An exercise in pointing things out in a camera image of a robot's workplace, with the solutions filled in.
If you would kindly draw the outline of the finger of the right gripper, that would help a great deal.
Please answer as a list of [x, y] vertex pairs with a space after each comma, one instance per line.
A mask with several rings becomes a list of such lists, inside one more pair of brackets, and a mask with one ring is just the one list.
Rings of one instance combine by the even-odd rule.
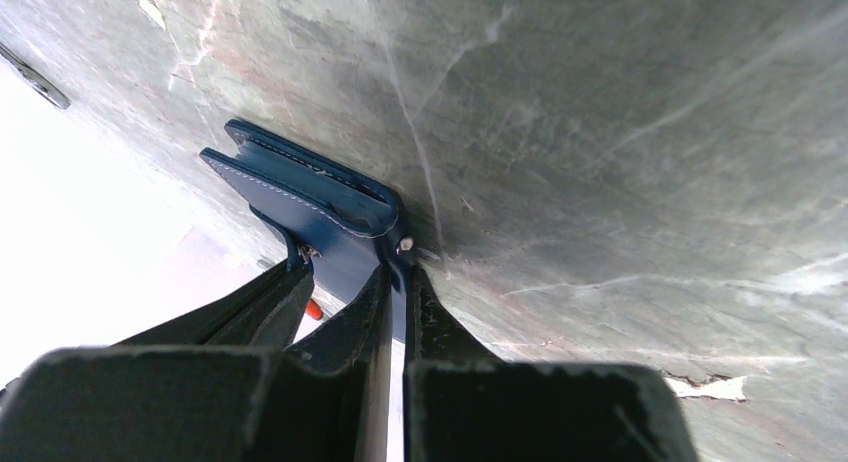
[[311, 265], [283, 261], [231, 294], [120, 341], [120, 346], [292, 344], [314, 290]]

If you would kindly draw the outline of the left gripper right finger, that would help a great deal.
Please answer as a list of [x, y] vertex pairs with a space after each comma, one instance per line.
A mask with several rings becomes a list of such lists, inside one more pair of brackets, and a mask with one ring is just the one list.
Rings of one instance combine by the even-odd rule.
[[694, 461], [663, 378], [633, 364], [507, 362], [407, 278], [403, 380], [409, 461]]

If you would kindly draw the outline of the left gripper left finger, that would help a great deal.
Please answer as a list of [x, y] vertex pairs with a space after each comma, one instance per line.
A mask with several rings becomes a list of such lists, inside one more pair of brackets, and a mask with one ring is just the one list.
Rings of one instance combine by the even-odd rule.
[[391, 276], [285, 348], [141, 345], [42, 356], [4, 398], [5, 461], [382, 461]]

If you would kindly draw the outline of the blue leather card holder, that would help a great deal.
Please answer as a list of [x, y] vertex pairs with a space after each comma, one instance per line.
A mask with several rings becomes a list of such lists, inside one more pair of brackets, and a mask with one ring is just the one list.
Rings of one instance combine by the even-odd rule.
[[236, 154], [205, 148], [201, 159], [278, 240], [310, 259], [316, 285], [343, 304], [353, 301], [377, 267], [389, 268], [393, 336], [405, 341], [415, 257], [400, 195], [255, 124], [232, 119], [224, 129], [236, 142]]

